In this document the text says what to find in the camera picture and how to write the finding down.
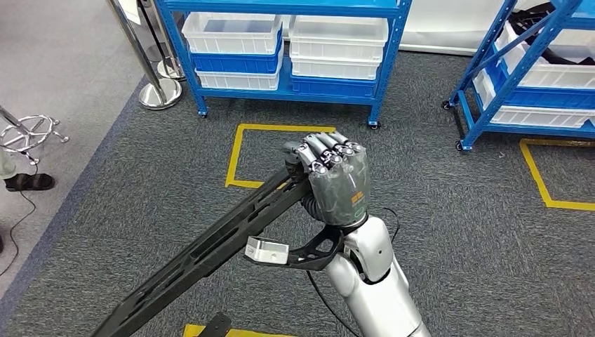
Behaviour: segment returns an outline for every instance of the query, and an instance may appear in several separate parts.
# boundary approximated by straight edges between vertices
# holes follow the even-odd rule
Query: carpet floor
[[[595,336],[595,213],[545,207],[520,136],[484,135],[472,152],[455,150],[454,118],[440,103],[468,62],[400,53],[377,131],[363,122],[368,108],[358,106],[208,99],[210,116],[199,119],[188,90],[160,112],[127,105],[82,175],[85,188],[67,198],[68,216],[59,212],[51,224],[49,254],[13,300],[2,336],[88,336],[245,197],[250,190],[224,186],[240,123],[335,126],[368,148],[370,212],[392,232],[397,219],[382,207],[396,211],[394,250],[433,336]],[[280,146],[302,136],[245,131],[236,179],[266,179],[282,165]],[[530,148],[553,197],[595,201],[595,149]],[[294,206],[265,235],[297,245],[320,228]],[[314,276],[355,326],[325,274]],[[349,336],[304,272],[239,256],[137,336],[179,337],[185,324],[205,324],[220,310],[238,329]]]

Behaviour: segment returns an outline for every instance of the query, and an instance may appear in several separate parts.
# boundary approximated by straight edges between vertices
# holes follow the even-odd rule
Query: sandal
[[[6,189],[9,192],[18,191],[45,191],[54,187],[55,180],[45,173],[31,176],[26,173],[19,173],[10,179],[4,179]]]

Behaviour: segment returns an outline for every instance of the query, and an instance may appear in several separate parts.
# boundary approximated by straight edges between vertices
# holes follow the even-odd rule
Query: black metal bar
[[[232,321],[223,312],[218,312],[205,326],[198,336],[193,337],[225,337],[232,329]]]
[[[290,179],[281,169],[238,206],[208,228],[118,305],[94,337],[127,337],[238,253],[277,217],[312,191],[307,178]]]

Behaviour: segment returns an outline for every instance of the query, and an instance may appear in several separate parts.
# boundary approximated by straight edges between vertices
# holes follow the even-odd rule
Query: chrome stand
[[[140,92],[138,100],[140,104],[147,109],[151,110],[162,110],[166,109],[177,103],[182,96],[182,86],[174,79],[158,79],[157,75],[153,72],[151,62],[145,55],[142,49],[140,41],[134,32],[129,21],[124,15],[124,11],[119,5],[117,0],[106,0],[107,4],[111,8],[114,16],[120,23],[120,27],[124,31],[126,38],[130,42],[134,53],[140,63],[142,69],[147,75],[149,84],[147,84]]]
[[[157,10],[157,7],[155,6],[155,1],[154,0],[149,0],[151,7],[153,8],[153,12],[155,13],[155,18],[157,20],[157,25],[159,26],[159,30],[161,30],[161,34],[163,35],[163,38],[165,39],[165,45],[167,48],[167,56],[165,56],[165,53],[162,53],[162,60],[159,62],[159,64],[157,65],[157,72],[162,76],[165,77],[167,79],[177,79],[179,81],[184,81],[186,79],[186,76],[184,75],[184,71],[182,70],[182,67],[180,66],[180,62],[178,61],[178,59],[175,57],[175,52],[174,52],[174,48],[171,45],[171,41],[169,39],[169,36],[167,34],[167,30],[165,29],[165,26],[163,24],[163,20],[161,19],[161,15],[159,15],[159,11]],[[155,43],[159,43],[159,41],[157,40],[156,36],[154,36],[155,38]]]
[[[153,45],[149,46],[149,48],[146,48],[145,54],[147,55],[147,58],[149,59],[149,61],[161,62],[161,60],[163,59],[161,57],[161,52],[163,49],[165,49],[165,47],[166,47],[166,44],[164,42],[159,42],[159,44],[153,44]]]
[[[166,56],[165,60],[161,60],[159,61],[159,63],[157,63],[157,72],[162,77],[165,77],[167,79],[177,79],[178,81],[186,80],[186,76],[184,75],[184,71],[182,70],[180,63],[178,62],[178,59],[172,58],[170,56]]]
[[[39,159],[31,157],[29,150],[45,142],[50,135],[55,135],[62,143],[70,140],[70,137],[62,136],[57,131],[54,131],[55,126],[60,121],[43,114],[16,119],[16,117],[0,105],[0,116],[10,124],[0,133],[0,144],[2,144],[2,148],[7,152],[25,154],[29,158],[31,165],[38,164]],[[28,121],[36,122],[31,128],[27,128],[23,123]]]

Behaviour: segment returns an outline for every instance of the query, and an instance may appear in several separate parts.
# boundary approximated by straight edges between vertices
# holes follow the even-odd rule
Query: yellow tape marking
[[[183,337],[197,337],[203,330],[203,325],[186,324]],[[254,331],[231,329],[225,337],[291,337],[286,335],[269,335],[267,333],[258,333]]]
[[[543,140],[523,138],[519,143],[519,146],[521,147],[521,152],[523,153],[523,157],[525,157],[525,161],[529,166],[529,171],[531,171],[533,180],[535,180],[535,183],[537,183],[537,188],[540,191],[541,199],[543,199],[543,202],[545,203],[546,207],[555,209],[575,209],[579,211],[595,211],[595,203],[592,202],[553,200],[550,197],[549,192],[547,191],[547,187],[545,186],[543,178],[541,177],[541,174],[537,169],[537,164],[535,164],[535,160],[531,155],[531,151],[529,150],[528,145],[595,147],[595,142],[576,142],[572,140]]]
[[[254,180],[237,180],[236,170],[238,160],[240,157],[241,142],[243,139],[244,130],[259,130],[259,131],[290,131],[290,132],[333,132],[336,130],[333,126],[303,126],[303,125],[273,125],[273,124],[239,124],[236,130],[236,137],[234,139],[234,146],[232,148],[232,156],[229,158],[229,166],[227,167],[227,175],[225,177],[225,187],[230,185],[245,187],[245,188],[259,188],[262,181]]]

